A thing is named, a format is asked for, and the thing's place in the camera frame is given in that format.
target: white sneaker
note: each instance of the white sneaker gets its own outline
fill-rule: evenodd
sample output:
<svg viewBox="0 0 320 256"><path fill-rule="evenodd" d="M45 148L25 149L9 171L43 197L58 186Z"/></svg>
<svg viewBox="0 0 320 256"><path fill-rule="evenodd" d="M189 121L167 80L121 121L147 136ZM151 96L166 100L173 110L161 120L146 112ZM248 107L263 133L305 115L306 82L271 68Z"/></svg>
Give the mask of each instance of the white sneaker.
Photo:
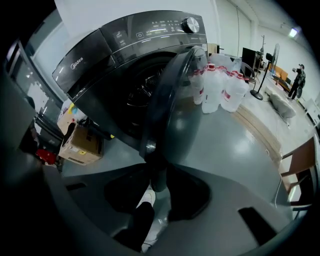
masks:
<svg viewBox="0 0 320 256"><path fill-rule="evenodd" d="M136 208L138 208L143 202L148 202L153 207L155 201L156 201L156 193L152 189L147 189L144 192L143 197L141 198Z"/></svg>

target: control knob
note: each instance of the control knob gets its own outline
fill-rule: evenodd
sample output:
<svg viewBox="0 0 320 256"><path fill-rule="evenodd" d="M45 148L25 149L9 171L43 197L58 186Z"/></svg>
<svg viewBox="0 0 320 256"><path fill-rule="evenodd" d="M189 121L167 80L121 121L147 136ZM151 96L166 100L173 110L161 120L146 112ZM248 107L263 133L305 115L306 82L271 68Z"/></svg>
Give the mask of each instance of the control knob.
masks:
<svg viewBox="0 0 320 256"><path fill-rule="evenodd" d="M182 22L183 30L187 33L198 33L199 32L199 23L193 18L185 18Z"/></svg>

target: red object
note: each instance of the red object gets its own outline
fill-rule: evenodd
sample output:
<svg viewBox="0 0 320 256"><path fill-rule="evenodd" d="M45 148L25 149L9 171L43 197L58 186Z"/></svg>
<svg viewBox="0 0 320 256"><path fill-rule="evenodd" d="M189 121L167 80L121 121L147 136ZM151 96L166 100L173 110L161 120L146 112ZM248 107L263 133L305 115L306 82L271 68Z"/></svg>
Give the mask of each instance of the red object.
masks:
<svg viewBox="0 0 320 256"><path fill-rule="evenodd" d="M48 150L38 149L35 154L49 165L53 165L56 162L56 154Z"/></svg>

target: washer door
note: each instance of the washer door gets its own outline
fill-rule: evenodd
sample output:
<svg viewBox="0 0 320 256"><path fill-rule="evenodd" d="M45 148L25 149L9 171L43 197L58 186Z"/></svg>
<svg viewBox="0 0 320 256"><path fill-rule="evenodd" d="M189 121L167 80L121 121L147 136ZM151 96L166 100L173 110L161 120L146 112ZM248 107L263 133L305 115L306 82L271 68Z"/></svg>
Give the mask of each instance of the washer door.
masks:
<svg viewBox="0 0 320 256"><path fill-rule="evenodd" d="M201 119L202 71L207 64L206 52L193 46L165 67L145 116L139 154L146 162L155 151L171 163L188 154Z"/></svg>

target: midea logo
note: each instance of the midea logo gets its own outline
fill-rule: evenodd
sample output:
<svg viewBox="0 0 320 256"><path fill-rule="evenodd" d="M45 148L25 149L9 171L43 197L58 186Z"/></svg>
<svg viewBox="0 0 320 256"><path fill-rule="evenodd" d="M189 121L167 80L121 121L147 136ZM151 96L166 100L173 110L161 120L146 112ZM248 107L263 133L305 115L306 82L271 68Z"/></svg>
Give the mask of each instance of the midea logo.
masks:
<svg viewBox="0 0 320 256"><path fill-rule="evenodd" d="M81 57L80 59L78 59L75 63L71 64L71 69L74 70L76 68L76 66L83 61L84 59Z"/></svg>

